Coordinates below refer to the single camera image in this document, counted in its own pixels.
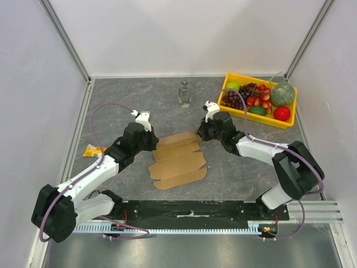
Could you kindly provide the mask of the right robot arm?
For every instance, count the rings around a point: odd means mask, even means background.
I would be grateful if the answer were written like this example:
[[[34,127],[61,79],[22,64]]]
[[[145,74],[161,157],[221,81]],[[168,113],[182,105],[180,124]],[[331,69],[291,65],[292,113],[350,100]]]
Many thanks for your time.
[[[196,133],[203,141],[219,141],[230,154],[274,167],[279,183],[256,200],[255,212],[260,219],[270,219],[278,207],[311,194],[324,180],[324,172],[302,142],[285,144],[257,139],[238,131],[228,112],[203,118]]]

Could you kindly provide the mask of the brown cardboard box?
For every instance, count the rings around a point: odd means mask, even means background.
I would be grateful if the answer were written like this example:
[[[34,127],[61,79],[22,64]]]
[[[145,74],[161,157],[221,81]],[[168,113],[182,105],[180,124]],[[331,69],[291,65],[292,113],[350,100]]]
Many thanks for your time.
[[[208,169],[200,151],[201,138],[195,131],[187,131],[160,138],[153,151],[155,163],[148,167],[153,185],[167,190],[202,180]]]

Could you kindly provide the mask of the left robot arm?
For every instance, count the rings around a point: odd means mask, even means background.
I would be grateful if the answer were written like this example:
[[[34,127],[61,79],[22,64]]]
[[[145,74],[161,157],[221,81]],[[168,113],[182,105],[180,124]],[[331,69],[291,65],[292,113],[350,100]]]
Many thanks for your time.
[[[107,216],[118,219],[122,205],[112,194],[87,199],[93,190],[129,166],[137,154],[153,151],[158,143],[148,122],[130,123],[116,142],[96,162],[77,176],[58,186],[49,184],[39,191],[31,222],[40,230],[40,240],[59,243],[67,239],[80,224]]]

